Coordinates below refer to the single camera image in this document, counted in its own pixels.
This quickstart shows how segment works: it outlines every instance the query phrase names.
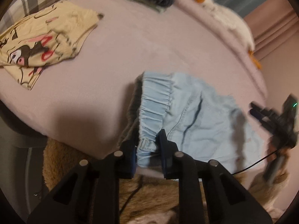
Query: white plush toy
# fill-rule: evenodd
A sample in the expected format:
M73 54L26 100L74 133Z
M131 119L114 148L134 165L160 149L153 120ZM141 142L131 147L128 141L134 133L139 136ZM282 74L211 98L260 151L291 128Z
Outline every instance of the white plush toy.
M195 0L226 29L231 31L246 51L255 50L255 41L247 23L233 10L215 3L213 0Z

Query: cartoon character print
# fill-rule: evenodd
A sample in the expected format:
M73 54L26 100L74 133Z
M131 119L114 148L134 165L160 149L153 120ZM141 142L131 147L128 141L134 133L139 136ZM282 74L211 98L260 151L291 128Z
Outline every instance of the cartoon character print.
M40 41L34 44L34 47L31 49L28 45L22 45L20 48L11 52L9 55L10 62L9 64L17 64L20 66L28 67L28 59L29 57L38 54L38 53L46 53L49 51L48 47L44 47Z
M31 87L35 77L42 73L44 67L33 67L30 70L28 68L19 67L18 83L25 87Z
M39 35L34 38L29 38L19 43L25 43L16 50L13 50L7 59L7 62L12 65L29 67L29 58L41 53L40 60L46 62L54 53L58 56L58 60L63 56L63 52L59 51L59 45L67 43L70 46L69 38L63 33L50 31L47 34Z
M53 18L51 18L51 19L48 19L48 20L46 20L46 24L49 24L49 23L51 23L51 22L53 22L54 20L56 20L56 19L58 19L59 17L53 17Z
M38 14L34 16L34 19L41 18L41 17L46 16L46 15L50 14L51 12L55 11L57 9L56 4L57 3L53 4L52 6L46 8L46 9L41 10L40 12L38 12Z
M18 36L17 36L17 31L16 31L16 28L12 29L11 32L9 33L9 36L8 37L5 37L5 39L2 41L0 41L0 50L1 48L7 44L8 40L11 39L11 40L14 40L16 39Z

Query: bed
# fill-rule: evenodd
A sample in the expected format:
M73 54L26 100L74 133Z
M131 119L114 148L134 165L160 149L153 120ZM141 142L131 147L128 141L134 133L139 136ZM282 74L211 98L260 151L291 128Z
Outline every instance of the bed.
M27 12L58 0L26 0ZM262 74L234 36L192 0L176 0L164 13L127 0L70 0L105 17L74 59L50 66L31 91L0 70L0 99L22 121L50 138L102 158L116 147L126 124L134 79L145 70L185 72L219 94L265 104ZM0 22L3 30L25 12L15 0ZM267 134L248 116L262 138Z

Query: wall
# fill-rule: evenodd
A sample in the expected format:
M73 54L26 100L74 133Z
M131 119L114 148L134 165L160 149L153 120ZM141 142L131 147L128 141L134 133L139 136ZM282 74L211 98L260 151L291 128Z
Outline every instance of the wall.
M267 106L281 111L290 93L299 97L299 32L261 60L268 88ZM285 210L299 190L299 146L291 150L288 163L290 183L275 202L275 207Z
M299 30L299 19L288 0L267 0L244 20L255 39L255 57L261 60Z

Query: black robotic mount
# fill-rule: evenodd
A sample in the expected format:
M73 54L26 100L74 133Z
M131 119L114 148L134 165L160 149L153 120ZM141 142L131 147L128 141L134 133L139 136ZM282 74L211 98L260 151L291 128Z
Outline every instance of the black robotic mount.
M178 151L162 129L163 174L179 179L179 223L204 224L198 179L202 179L210 223L270 224L271 217L243 186L216 160L196 161ZM119 223L119 179L131 179L136 169L138 132L120 149L93 163L80 161L30 214L28 224Z
M262 109L256 103L251 103L250 114L259 120L261 125L273 135L272 144L277 148L275 160L267 165L263 175L269 185L273 184L276 173L285 159L285 156L281 155L279 150L294 148L297 144L297 132L294 132L297 105L297 98L289 95L282 106L282 114L279 115L273 109Z

